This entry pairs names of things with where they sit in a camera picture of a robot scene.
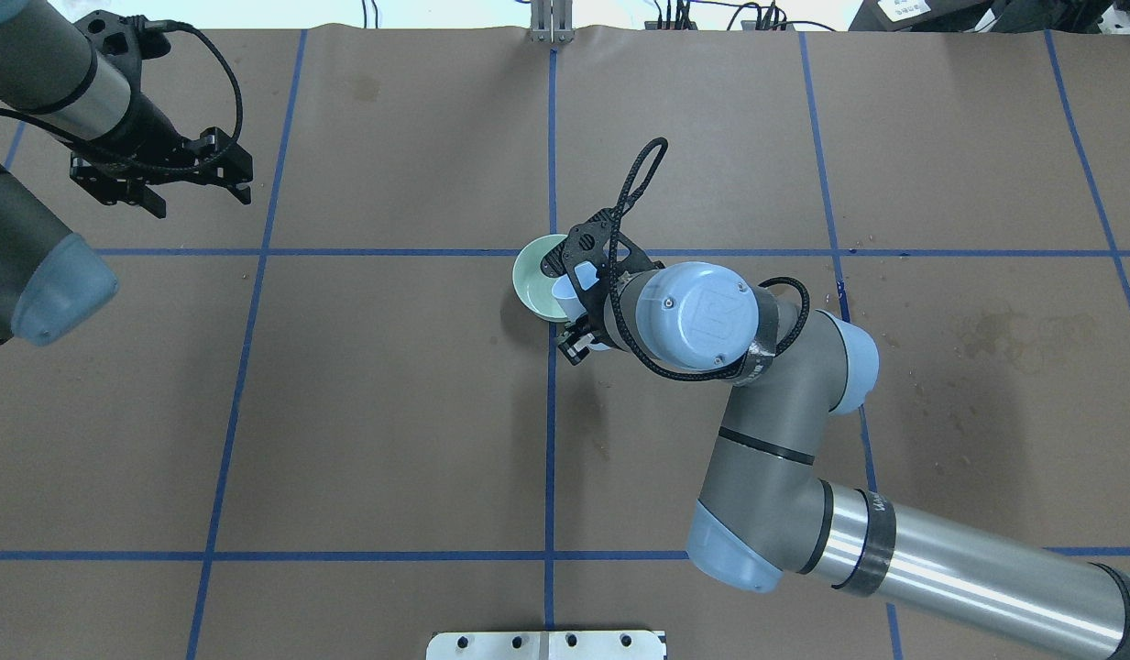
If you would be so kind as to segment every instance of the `metal bracket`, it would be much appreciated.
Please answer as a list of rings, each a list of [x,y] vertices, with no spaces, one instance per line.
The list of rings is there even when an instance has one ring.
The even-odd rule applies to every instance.
[[[542,43],[573,41],[573,0],[531,0],[528,38]]]
[[[655,631],[442,633],[426,660],[666,660],[667,635]]]

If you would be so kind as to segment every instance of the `white metal plate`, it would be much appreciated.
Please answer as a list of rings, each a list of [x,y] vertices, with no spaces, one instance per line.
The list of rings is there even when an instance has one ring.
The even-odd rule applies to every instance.
[[[878,0],[878,6],[890,21],[904,21],[930,11],[924,0]]]
[[[426,660],[667,660],[667,635],[653,631],[442,633]]]

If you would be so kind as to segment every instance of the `silver arm segment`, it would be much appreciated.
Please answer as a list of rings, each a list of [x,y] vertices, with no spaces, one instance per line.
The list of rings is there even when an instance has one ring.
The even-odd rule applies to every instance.
[[[624,313],[635,319],[628,330],[645,347],[666,346],[658,335],[673,330],[643,324],[660,296],[637,280],[667,270],[624,285]],[[707,294],[677,289],[685,295],[669,295],[673,309]],[[777,335],[788,335],[797,309],[783,301],[765,305],[771,294],[760,288],[754,296],[759,309],[775,310]],[[730,325],[714,310],[707,318],[716,330]],[[686,327],[704,321],[694,312]],[[812,476],[826,417],[857,410],[877,371],[869,335],[815,312],[760,376],[732,389],[687,542],[693,563],[745,590],[768,592],[783,572],[797,572],[1067,658],[1130,660],[1130,575]]]

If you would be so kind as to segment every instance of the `robotic arm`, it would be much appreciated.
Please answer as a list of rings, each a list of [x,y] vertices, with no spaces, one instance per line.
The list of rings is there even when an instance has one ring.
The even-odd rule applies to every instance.
[[[195,35],[221,63],[235,92],[234,137],[208,129],[183,138],[141,92],[141,62],[169,53],[169,32]],[[71,25],[46,0],[0,0],[0,116],[69,146],[70,179],[101,203],[165,217],[166,202],[149,185],[188,181],[250,205],[242,115],[234,72],[193,26],[111,12]],[[84,238],[0,166],[0,346],[12,336],[53,342],[115,292],[115,276]]]
[[[628,193],[653,149],[647,175]],[[557,344],[570,363],[617,347],[668,379],[734,384],[695,505],[693,563],[742,590],[770,592],[791,571],[1067,658],[1130,660],[1129,574],[812,476],[826,417],[853,412],[873,389],[873,339],[810,312],[793,279],[749,287],[715,264],[663,268],[620,236],[620,218],[666,149],[666,139],[653,139],[618,205],[574,226],[541,271],[559,277],[553,293],[570,322]],[[802,305],[779,299],[767,288],[775,284],[793,285]]]

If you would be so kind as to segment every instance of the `stain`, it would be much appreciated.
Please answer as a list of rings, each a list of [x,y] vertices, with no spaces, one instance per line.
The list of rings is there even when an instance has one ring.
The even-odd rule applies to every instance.
[[[954,412],[947,414],[947,420],[950,422],[951,427],[958,432],[959,437],[964,438],[967,437],[967,432],[963,429],[963,422],[962,419],[959,419],[959,416],[957,414]]]
[[[1088,313],[1033,319],[1005,301],[991,301],[979,318],[962,318],[955,323],[955,333],[970,358],[996,358],[1027,375],[1064,364],[1071,351],[1094,340],[1096,330],[1097,322]]]
[[[377,94],[381,93],[381,82],[370,76],[356,76],[356,78],[348,80],[348,92],[354,99],[372,104],[373,101],[376,101]]]
[[[602,443],[601,438],[597,437],[597,435],[591,435],[589,443],[590,445],[593,445],[594,450],[598,450],[598,454],[601,454],[601,459],[605,460],[606,463],[609,463],[609,448],[606,446],[606,443]]]

